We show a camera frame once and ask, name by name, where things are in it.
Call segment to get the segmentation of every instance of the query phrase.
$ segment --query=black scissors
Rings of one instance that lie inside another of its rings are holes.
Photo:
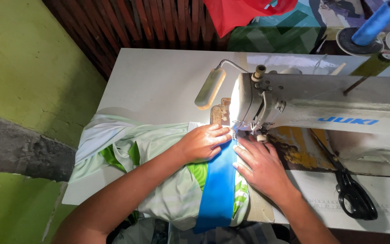
[[[335,167],[335,176],[338,182],[336,190],[339,193],[338,200],[344,212],[354,218],[363,220],[375,220],[378,217],[376,207],[365,190],[350,175],[338,158],[331,154],[325,145],[318,139],[317,135],[310,129],[312,135],[317,140],[318,145],[325,152],[329,162]],[[351,211],[345,208],[344,198],[350,203]]]

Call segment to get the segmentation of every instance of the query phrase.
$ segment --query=green wall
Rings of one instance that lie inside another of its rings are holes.
[[[0,0],[0,117],[77,147],[106,82],[40,0]]]
[[[0,173],[0,244],[48,244],[75,206],[61,203],[67,183]]]

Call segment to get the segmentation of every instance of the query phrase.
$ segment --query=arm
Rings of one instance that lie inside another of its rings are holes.
[[[175,145],[107,185],[69,214],[52,243],[104,244],[116,228],[160,183],[188,162],[209,160],[231,140],[229,128],[205,125]]]
[[[238,163],[233,166],[251,185],[278,205],[302,244],[339,244],[288,179],[275,147],[264,143],[268,151],[252,136],[250,140],[252,143],[239,139],[247,151],[237,146],[234,150],[252,168],[252,172]]]

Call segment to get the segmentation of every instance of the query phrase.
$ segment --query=hand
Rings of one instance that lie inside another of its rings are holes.
[[[222,125],[203,125],[187,133],[174,147],[183,155],[185,164],[204,162],[221,151],[220,144],[231,140],[230,128]]]
[[[238,146],[234,147],[234,151],[246,161],[252,172],[239,163],[233,163],[233,166],[252,186],[281,208],[282,204],[290,201],[290,197],[299,196],[300,192],[288,179],[275,147],[270,143],[259,143],[253,136],[249,139],[252,143],[243,138],[238,140],[247,151]]]

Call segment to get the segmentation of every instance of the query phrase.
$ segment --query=blue thread spool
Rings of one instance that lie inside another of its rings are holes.
[[[366,46],[373,41],[390,22],[390,1],[379,9],[359,28],[351,40],[359,46]]]

